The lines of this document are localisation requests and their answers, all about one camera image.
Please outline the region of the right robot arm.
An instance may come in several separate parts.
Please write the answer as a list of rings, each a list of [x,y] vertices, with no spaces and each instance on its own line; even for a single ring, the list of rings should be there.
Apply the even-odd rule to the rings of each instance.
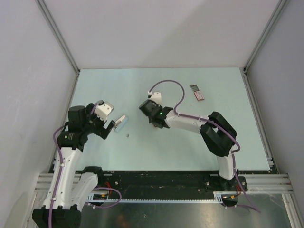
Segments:
[[[232,148],[237,145],[237,132],[220,113],[212,112],[207,118],[180,114],[151,99],[144,101],[139,109],[154,127],[182,129],[201,135],[208,150],[217,157],[220,187],[225,191],[235,187],[236,169]]]

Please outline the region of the light blue white stapler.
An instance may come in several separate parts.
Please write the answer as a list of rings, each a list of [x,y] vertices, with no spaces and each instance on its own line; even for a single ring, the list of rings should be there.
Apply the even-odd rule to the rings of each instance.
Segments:
[[[122,115],[116,122],[114,126],[114,131],[116,133],[120,132],[121,129],[126,125],[128,122],[129,117],[127,115]]]

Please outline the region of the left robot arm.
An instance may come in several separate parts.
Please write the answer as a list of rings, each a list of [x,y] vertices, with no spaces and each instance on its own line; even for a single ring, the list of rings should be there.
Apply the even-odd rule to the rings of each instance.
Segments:
[[[114,107],[102,100],[87,106],[78,105],[68,110],[68,120],[53,134],[57,149],[53,178],[47,196],[32,219],[39,228],[78,228],[81,212],[90,192],[101,189],[105,178],[101,167],[85,167],[77,185],[74,176],[84,146],[91,134],[106,139],[115,126],[105,126]]]

